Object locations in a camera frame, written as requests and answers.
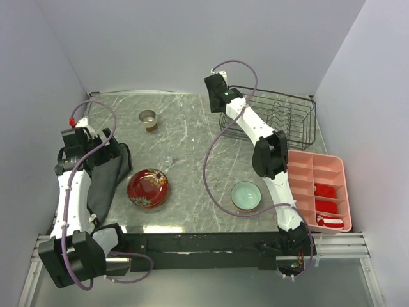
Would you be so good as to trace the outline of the clear drinking glass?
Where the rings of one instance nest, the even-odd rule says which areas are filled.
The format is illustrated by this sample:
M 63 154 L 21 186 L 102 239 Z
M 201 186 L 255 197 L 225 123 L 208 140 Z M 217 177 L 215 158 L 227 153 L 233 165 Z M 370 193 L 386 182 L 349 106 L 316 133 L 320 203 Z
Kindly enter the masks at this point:
M 165 156 L 164 164 L 166 166 L 171 166 L 174 163 L 174 159 L 171 156 Z

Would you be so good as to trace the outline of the red floral lacquer plate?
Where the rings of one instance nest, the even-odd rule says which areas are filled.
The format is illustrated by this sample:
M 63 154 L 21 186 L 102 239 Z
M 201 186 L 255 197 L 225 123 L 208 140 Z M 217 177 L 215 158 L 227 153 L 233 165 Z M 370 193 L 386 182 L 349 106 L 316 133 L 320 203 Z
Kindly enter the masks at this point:
M 153 209 L 166 201 L 170 187 L 166 175 L 158 169 L 143 169 L 127 185 L 129 200 L 140 208 Z

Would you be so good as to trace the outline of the orange white patterned bowl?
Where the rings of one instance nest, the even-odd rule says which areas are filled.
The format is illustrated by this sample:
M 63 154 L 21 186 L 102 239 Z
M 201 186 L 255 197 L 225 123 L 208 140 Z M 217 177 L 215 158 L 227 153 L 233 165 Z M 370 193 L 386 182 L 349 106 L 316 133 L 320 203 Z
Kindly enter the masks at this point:
M 251 208 L 251 209 L 243 209 L 243 208 L 240 208 L 240 207 L 235 207 L 235 210 L 236 210 L 237 214 L 253 213 L 253 212 L 256 211 L 256 209 L 257 209 L 256 207 Z

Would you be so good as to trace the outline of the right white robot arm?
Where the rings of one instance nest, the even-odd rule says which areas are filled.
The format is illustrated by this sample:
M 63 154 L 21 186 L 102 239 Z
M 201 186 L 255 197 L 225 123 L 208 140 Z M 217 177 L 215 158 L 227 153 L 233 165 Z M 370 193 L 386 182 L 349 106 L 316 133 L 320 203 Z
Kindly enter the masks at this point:
M 238 89 L 230 88 L 219 73 L 204 78 L 204 83 L 210 111 L 231 118 L 231 124 L 238 124 L 253 144 L 253 170 L 266 184 L 273 201 L 273 205 L 263 209 L 262 213 L 272 209 L 276 211 L 281 253 L 299 255 L 304 250 L 313 256 L 314 239 L 289 185 L 285 133 L 264 122 L 248 104 L 249 99 Z

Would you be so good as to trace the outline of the beige brown ceramic cup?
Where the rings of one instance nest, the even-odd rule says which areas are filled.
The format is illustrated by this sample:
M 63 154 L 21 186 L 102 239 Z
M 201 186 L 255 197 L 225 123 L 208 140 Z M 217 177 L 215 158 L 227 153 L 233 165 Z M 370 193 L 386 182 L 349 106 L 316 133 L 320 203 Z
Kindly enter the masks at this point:
M 157 115 L 151 109 L 145 109 L 139 113 L 139 120 L 147 132 L 153 132 L 158 128 Z

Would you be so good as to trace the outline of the black wire dish rack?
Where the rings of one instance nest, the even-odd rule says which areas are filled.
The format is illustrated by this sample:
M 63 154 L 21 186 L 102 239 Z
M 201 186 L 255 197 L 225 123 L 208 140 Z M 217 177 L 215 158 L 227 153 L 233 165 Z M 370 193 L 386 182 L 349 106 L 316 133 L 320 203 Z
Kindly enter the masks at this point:
M 256 90 L 249 105 L 270 127 L 286 133 L 288 148 L 307 150 L 316 141 L 316 103 L 308 95 Z

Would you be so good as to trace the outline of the celadon green bowl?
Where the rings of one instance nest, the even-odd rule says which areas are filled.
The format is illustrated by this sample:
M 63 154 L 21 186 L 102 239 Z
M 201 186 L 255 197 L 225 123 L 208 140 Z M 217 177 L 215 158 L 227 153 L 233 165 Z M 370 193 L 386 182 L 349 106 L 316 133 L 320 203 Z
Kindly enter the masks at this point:
M 231 202 L 243 209 L 257 208 L 261 202 L 261 192 L 252 182 L 242 181 L 231 189 Z

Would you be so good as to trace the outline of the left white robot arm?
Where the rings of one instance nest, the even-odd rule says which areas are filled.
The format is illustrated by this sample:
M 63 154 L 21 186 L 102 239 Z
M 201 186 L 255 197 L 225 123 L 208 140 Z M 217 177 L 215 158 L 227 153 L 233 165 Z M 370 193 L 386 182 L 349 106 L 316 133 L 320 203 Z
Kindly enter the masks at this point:
M 105 140 L 89 125 L 62 131 L 57 156 L 59 200 L 54 227 L 38 254 L 58 288 L 90 283 L 108 272 L 107 257 L 126 253 L 128 242 L 119 224 L 103 226 L 122 174 L 130 171 L 128 148 L 103 130 Z

